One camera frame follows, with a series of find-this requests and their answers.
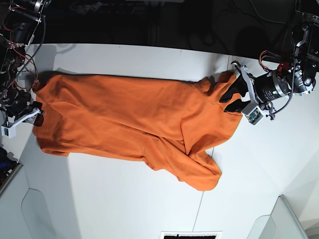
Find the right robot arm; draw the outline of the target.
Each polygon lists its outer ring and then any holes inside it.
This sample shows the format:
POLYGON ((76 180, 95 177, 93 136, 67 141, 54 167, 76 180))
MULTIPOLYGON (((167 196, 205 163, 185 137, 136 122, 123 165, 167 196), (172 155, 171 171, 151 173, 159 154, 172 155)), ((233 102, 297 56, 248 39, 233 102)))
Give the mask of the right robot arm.
POLYGON ((4 127, 21 122, 34 126, 43 123, 42 103, 33 101, 30 90, 38 82, 35 55, 26 53, 40 25, 45 26, 49 0, 3 0, 8 9, 0 18, 0 110, 4 127))

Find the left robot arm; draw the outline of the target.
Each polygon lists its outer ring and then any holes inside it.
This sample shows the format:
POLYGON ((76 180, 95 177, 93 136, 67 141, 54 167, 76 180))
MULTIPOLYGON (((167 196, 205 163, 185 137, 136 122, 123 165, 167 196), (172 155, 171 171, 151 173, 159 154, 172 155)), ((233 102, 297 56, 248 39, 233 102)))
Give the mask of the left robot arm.
POLYGON ((241 113, 255 125, 263 117, 274 120, 284 109, 275 109, 274 100, 286 97, 291 101, 294 95, 314 90, 319 71, 319 2, 298 0, 295 11, 294 18, 286 23, 291 50, 281 54, 264 50, 259 55, 265 74, 254 77, 247 66, 232 61, 239 76, 219 100, 227 104, 224 112, 241 113))

